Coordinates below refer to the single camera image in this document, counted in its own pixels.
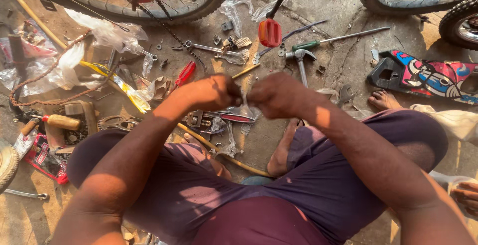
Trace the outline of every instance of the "tire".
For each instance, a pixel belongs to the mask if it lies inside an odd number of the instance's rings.
[[[438,27],[442,39],[454,46],[478,50],[478,40],[475,42],[467,40],[467,38],[458,31],[461,24],[468,17],[475,14],[478,14],[478,0],[465,0],[453,7],[453,9],[443,17]]]
[[[0,138],[0,193],[3,193],[17,174],[18,161],[17,151]]]
[[[75,2],[72,2],[71,0],[51,0],[51,1],[59,5],[62,5],[66,8],[75,10],[77,12],[81,12],[89,16],[102,18],[101,16],[81,6],[81,5],[84,5],[114,22],[129,22],[129,23],[135,23],[135,24],[145,25],[145,26],[159,26],[159,24],[156,21],[152,20],[150,16],[148,16],[145,12],[141,10],[137,10],[134,12],[130,8],[123,9],[122,7],[119,7],[113,4],[105,5],[105,3],[102,3],[98,0],[89,0],[89,1],[74,0],[80,5],[76,4]],[[211,14],[216,9],[218,9],[224,1],[225,0],[207,0],[204,4],[202,4],[200,7],[198,7],[197,9],[191,12],[174,16],[173,21],[170,21],[163,11],[152,10],[152,12],[155,16],[158,16],[159,20],[161,20],[162,22],[170,24],[170,25],[178,25],[178,24],[183,24],[183,23],[199,20]]]
[[[360,0],[361,3],[370,11],[379,15],[386,16],[408,16],[408,15],[419,15],[427,14],[438,11],[445,11],[451,9],[455,5],[459,4],[460,1],[454,1],[445,4],[437,4],[432,6],[416,7],[416,8],[403,8],[403,7],[390,7],[388,5],[382,4],[379,0]]]

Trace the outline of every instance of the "hand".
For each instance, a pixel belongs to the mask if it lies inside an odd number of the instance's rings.
[[[298,117],[305,119],[310,102],[316,102],[319,93],[304,87],[302,83],[279,72],[269,75],[264,80],[254,84],[247,94],[250,106],[258,107],[269,119]]]
[[[217,111],[228,106],[240,106],[242,95],[231,76],[212,75],[196,82],[185,84],[173,94],[181,101],[189,103],[189,111]]]
[[[456,201],[463,204],[470,215],[478,216],[478,184],[460,182],[458,186],[464,189],[451,190]]]

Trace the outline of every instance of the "concrete floor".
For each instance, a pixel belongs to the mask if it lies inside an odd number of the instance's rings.
[[[4,4],[0,6],[0,13],[2,13],[0,14],[0,21],[16,26],[26,19],[26,14],[14,0],[2,1]],[[58,36],[61,37],[62,34],[65,34],[70,38],[76,38],[85,31],[84,28],[78,26],[65,14],[62,7],[57,7],[58,12],[54,13],[46,11],[38,0],[25,1]],[[252,0],[252,3],[254,8],[258,8],[268,1],[270,0]],[[443,13],[427,15],[431,23],[425,23],[424,30],[420,31],[418,18],[414,16],[404,16],[402,18],[376,16],[366,11],[360,0],[286,0],[284,6],[276,15],[276,19],[282,24],[284,32],[301,27],[303,23],[322,19],[329,20],[315,26],[315,32],[308,30],[292,36],[286,42],[288,48],[295,43],[312,39],[325,39],[371,28],[392,26],[389,31],[365,36],[360,40],[351,38],[320,46],[314,50],[318,61],[314,63],[306,61],[305,63],[310,88],[326,87],[338,90],[343,84],[348,83],[356,92],[357,96],[354,102],[361,109],[378,111],[367,103],[367,97],[375,90],[365,81],[366,75],[372,70],[369,64],[372,59],[371,49],[380,51],[404,49],[407,53],[418,58],[459,60],[463,62],[478,61],[475,52],[450,46],[439,39],[438,24]],[[13,15],[10,18],[6,17],[7,9],[13,10]],[[246,6],[239,6],[238,11],[241,15],[243,36],[250,37],[254,42],[250,47],[252,59],[255,51],[263,49],[256,39],[258,24],[250,20]],[[219,27],[219,24],[225,21],[227,21],[227,18],[215,11],[200,21],[192,22],[187,26],[172,27],[172,30],[183,41],[191,40],[195,43],[211,46],[213,35],[219,34],[223,39],[228,35],[224,34]],[[177,46],[177,42],[163,29],[145,27],[144,30],[149,35],[150,41],[141,42],[141,45],[147,48],[150,44],[156,45],[163,40],[163,49],[157,51],[153,48],[152,53],[157,54],[159,60],[168,59],[169,61],[168,66],[162,71],[153,68],[151,76],[165,75],[169,79],[175,80],[182,67],[192,59],[191,56],[185,51],[172,51],[169,46]],[[215,60],[213,54],[206,51],[195,50],[194,52],[201,55],[202,60],[208,65],[209,71],[214,69],[214,72],[236,74],[252,65],[250,60],[247,65],[238,66],[222,60]],[[109,49],[90,48],[86,55],[86,61],[108,59],[109,54]],[[237,83],[242,86],[243,91],[249,90],[250,86],[256,81],[256,77],[262,78],[272,72],[281,71],[285,65],[283,58],[278,57],[277,50],[264,55],[260,62],[261,66],[259,68],[239,78]],[[315,73],[319,65],[326,67],[324,76]],[[293,68],[294,76],[299,78],[295,66]],[[133,66],[132,71],[140,74],[140,62]],[[195,79],[200,79],[202,75],[201,71],[196,71]],[[9,91],[0,85],[0,92],[7,95]],[[2,129],[0,137],[13,144],[19,134],[19,125],[11,122],[12,114],[8,109],[8,99],[4,95],[0,95],[0,106],[3,107],[0,108],[0,128]],[[64,91],[56,89],[44,95],[28,97],[28,99],[56,99],[65,95],[67,94]],[[429,104],[438,111],[445,109],[477,111],[475,107],[451,101],[434,101],[398,93],[396,93],[396,97],[404,107],[420,103]],[[80,99],[91,101],[88,97]],[[103,101],[95,101],[94,105],[99,111],[99,118],[125,112],[141,117],[136,108],[119,94],[109,96]],[[240,125],[234,126],[233,135],[237,147],[244,151],[242,155],[237,156],[237,159],[254,168],[265,170],[269,157],[277,146],[286,123],[285,120],[269,121],[260,116],[247,137],[240,133]],[[174,141],[179,141],[182,134],[181,130],[176,129],[173,133]],[[227,135],[224,137],[214,136],[211,142],[227,143]],[[475,146],[450,139],[449,151],[435,170],[446,175],[464,175],[478,178],[477,154],[478,148]],[[225,164],[236,182],[240,182],[250,175],[247,171],[231,165],[227,161]],[[10,188],[30,193],[48,193],[51,198],[49,201],[40,201],[10,194],[0,195],[0,245],[43,244],[45,239],[53,233],[63,207],[75,193],[75,188],[70,184],[58,185],[25,162],[20,163],[19,171]],[[478,223],[470,220],[469,227],[472,233],[478,236]],[[384,213],[348,241],[348,244],[355,245],[399,243],[400,228],[398,222],[393,221],[387,213]]]

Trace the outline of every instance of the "red package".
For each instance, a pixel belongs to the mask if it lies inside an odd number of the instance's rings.
[[[58,184],[68,182],[66,176],[66,161],[50,155],[50,146],[48,145],[46,135],[38,133],[32,149],[25,155],[25,160],[39,171],[48,175]]]

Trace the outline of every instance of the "bare foot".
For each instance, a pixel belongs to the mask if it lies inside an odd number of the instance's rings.
[[[207,160],[209,160],[212,167],[214,168],[216,175],[223,177],[224,179],[229,181],[232,179],[232,176],[229,170],[227,170],[226,167],[223,164],[221,164],[219,161],[212,158],[211,154],[209,154],[206,147],[204,147],[204,145],[200,141],[198,141],[195,137],[191,136],[189,133],[184,133],[184,139],[181,142],[199,145],[199,148],[201,149],[203,155],[206,157]]]
[[[303,126],[302,120],[299,122],[299,125],[297,125],[298,122],[299,120],[296,118],[289,121],[279,145],[267,164],[267,172],[274,177],[279,177],[287,173],[287,155],[289,154],[294,134],[300,126]]]
[[[392,93],[385,90],[379,90],[372,93],[368,101],[380,110],[388,110],[394,108],[402,108]]]

